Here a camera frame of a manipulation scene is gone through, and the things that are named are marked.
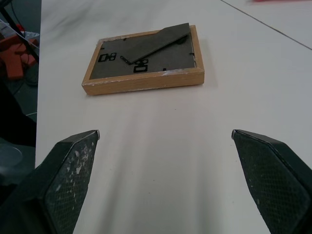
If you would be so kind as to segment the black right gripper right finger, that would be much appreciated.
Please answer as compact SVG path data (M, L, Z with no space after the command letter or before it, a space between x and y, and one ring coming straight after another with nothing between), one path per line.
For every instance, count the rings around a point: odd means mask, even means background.
M271 234L312 234L312 169L285 143L233 130L249 192Z

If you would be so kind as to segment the wooden picture frame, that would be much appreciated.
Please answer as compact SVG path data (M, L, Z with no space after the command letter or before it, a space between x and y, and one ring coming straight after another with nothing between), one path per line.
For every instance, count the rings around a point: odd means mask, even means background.
M196 26L188 35L132 64L121 57L138 48L158 31L100 39L90 60L82 87L88 95L202 85L205 70Z

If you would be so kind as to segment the red foam blocks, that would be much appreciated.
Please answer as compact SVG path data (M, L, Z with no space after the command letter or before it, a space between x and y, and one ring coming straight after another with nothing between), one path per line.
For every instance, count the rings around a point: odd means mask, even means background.
M24 70L34 66L36 60L20 37L0 22L0 78L20 80Z

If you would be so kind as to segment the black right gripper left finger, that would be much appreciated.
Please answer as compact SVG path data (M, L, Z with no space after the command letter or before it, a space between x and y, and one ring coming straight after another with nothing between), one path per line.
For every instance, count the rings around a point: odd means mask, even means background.
M0 205L0 234L73 234L99 138L90 130L58 142Z

